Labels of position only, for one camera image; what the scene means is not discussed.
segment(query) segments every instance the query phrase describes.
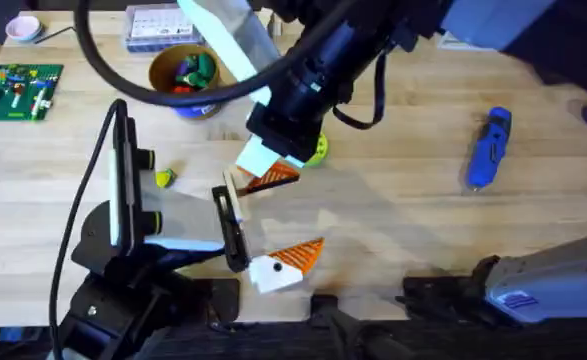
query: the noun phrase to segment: blue label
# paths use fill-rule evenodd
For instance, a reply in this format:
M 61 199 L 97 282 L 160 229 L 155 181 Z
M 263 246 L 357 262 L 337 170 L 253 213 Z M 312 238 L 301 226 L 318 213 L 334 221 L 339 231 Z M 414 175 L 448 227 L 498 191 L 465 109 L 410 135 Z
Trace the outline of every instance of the blue label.
M 497 301 L 511 310 L 538 304 L 538 301 L 524 291 L 512 291 L 501 295 Z

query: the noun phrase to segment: yellow object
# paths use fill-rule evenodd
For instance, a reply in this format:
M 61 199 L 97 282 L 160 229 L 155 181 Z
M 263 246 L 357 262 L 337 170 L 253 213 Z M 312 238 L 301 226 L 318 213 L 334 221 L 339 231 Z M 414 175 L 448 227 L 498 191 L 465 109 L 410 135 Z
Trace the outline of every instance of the yellow object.
M 175 175 L 175 172 L 173 172 L 171 169 L 166 169 L 164 171 L 158 171 L 155 173 L 155 183 L 161 189 L 165 189 L 173 185 L 173 182 L 176 178 L 177 175 Z
M 329 153 L 329 140 L 326 138 L 324 133 L 320 133 L 320 139 L 317 141 L 317 149 L 315 155 L 306 162 L 306 166 L 317 166 L 324 161 Z

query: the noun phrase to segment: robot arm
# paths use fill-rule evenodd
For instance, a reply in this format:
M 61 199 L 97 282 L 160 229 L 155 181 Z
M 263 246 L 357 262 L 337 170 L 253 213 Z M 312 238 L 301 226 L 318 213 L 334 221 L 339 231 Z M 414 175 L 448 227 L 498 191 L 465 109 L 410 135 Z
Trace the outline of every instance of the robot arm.
M 201 4 L 212 10 L 213 15 L 220 19 L 220 24 L 238 23 L 228 16 L 232 12 L 229 9 L 238 7 L 237 1 L 218 1 L 215 6 L 201 0 L 179 2 L 187 14 L 195 13 L 198 5 L 194 4 Z M 375 6 L 370 6 L 370 1 L 365 0 L 249 2 L 254 8 L 273 9 L 285 21 L 299 20 L 305 25 L 302 39 L 316 27 L 323 26 L 324 20 L 336 11 L 338 4 L 343 12 L 341 21 L 325 31 L 328 35 L 316 44 L 314 51 L 303 61 L 296 62 L 285 75 L 270 82 L 268 88 L 261 90 L 268 92 L 268 96 L 261 96 L 259 100 L 254 97 L 256 105 L 247 122 L 247 128 L 254 136 L 238 158 L 238 165 L 256 176 L 262 176 L 279 157 L 302 167 L 315 152 L 324 115 L 331 109 L 339 120 L 361 130 L 379 122 L 384 114 L 386 53 L 396 46 L 410 52 L 418 36 L 430 38 L 442 29 L 465 42 L 494 48 L 540 65 L 587 89 L 587 66 L 580 66 L 587 63 L 587 38 L 581 39 L 587 37 L 587 18 L 575 15 L 577 21 L 573 23 L 561 22 L 574 8 L 569 5 L 575 1 L 378 0 Z M 581 5 L 581 8 L 585 12 L 587 5 Z M 207 39 L 214 40 L 210 43 L 216 50 L 228 52 L 228 42 L 216 40 L 219 38 L 219 31 L 216 30 L 219 29 L 213 29 L 207 18 L 193 16 L 192 20 L 200 29 L 209 28 L 203 34 Z M 246 57 L 255 58 L 255 47 L 272 54 L 274 47 L 270 40 L 265 41 L 263 28 L 251 27 L 248 33 L 249 29 L 244 26 L 242 30 L 245 34 L 238 39 L 238 44 L 246 46 L 243 39 L 247 36 L 255 38 L 251 42 L 254 48 L 245 51 Z M 571 41 L 555 41 L 560 33 Z M 576 36 L 583 41 L 576 41 Z M 580 49 L 580 56 L 567 55 L 574 49 Z M 225 57 L 222 54 L 221 58 L 229 60 L 225 62 L 233 68 L 238 66 L 237 55 Z M 375 116 L 373 122 L 364 123 L 350 118 L 336 106 L 350 101 L 355 80 L 376 58 Z M 251 75 L 264 67 L 264 58 L 259 60 Z M 246 78 L 244 75 L 240 73 L 236 77 L 242 80 Z

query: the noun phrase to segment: bowl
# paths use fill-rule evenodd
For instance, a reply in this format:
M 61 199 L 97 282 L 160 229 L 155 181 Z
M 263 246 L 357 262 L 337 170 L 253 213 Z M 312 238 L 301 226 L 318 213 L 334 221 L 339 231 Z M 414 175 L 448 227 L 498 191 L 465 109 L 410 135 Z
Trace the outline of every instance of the bowl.
M 171 93 L 175 84 L 175 74 L 182 61 L 184 61 L 184 58 L 189 55 L 200 55 L 202 53 L 207 53 L 215 62 L 215 74 L 206 89 L 216 88 L 220 82 L 220 59 L 213 50 L 195 44 L 177 45 L 162 51 L 153 60 L 149 68 L 149 81 L 151 82 L 151 86 L 157 91 Z M 181 116 L 190 119 L 204 120 L 217 114 L 221 108 L 222 105 L 214 104 L 175 108 L 175 111 Z
M 35 16 L 18 16 L 6 24 L 6 35 L 19 42 L 35 39 L 42 31 L 42 23 Z

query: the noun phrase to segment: wooden table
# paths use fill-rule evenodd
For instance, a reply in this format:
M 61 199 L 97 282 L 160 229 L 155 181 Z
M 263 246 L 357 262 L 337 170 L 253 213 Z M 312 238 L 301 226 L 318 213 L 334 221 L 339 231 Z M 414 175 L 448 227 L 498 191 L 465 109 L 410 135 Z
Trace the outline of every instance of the wooden table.
M 37 16 L 51 32 L 72 24 L 68 12 Z M 117 71 L 148 85 L 152 56 L 122 48 L 122 20 L 122 13 L 94 13 L 96 41 Z M 297 34 L 299 27 L 287 26 L 278 45 L 291 46 Z M 0 326 L 43 325 L 71 200 L 106 110 L 123 96 L 86 63 L 73 32 L 37 47 L 7 41 L 0 63 L 12 62 L 65 65 L 46 121 L 0 122 Z M 341 107 L 362 120 L 372 114 L 372 70 L 357 82 L 352 103 Z M 228 73 L 224 78 L 232 81 Z M 466 274 L 488 255 L 523 255 L 587 235 L 587 126 L 574 115 L 587 94 L 542 87 L 527 66 L 500 54 L 437 50 L 429 41 L 413 54 L 391 55 L 386 79 L 382 123 L 362 132 L 328 115 L 325 165 L 303 171 L 296 185 L 251 199 L 246 236 L 253 251 L 317 236 L 327 241 L 301 285 L 260 296 L 244 281 L 240 320 L 301 320 L 315 290 L 340 295 L 354 316 L 401 319 L 393 296 L 407 274 Z M 160 168 L 179 172 L 173 190 L 210 198 L 247 137 L 251 102 L 234 101 L 198 122 L 123 98 L 140 145 L 157 151 Z M 514 113 L 508 156 L 492 186 L 468 194 L 460 179 L 473 137 L 497 105 Z M 87 212 L 107 193 L 102 157 L 71 246 Z M 184 272 L 233 276 L 223 259 Z M 60 318 L 85 275 L 66 262 Z

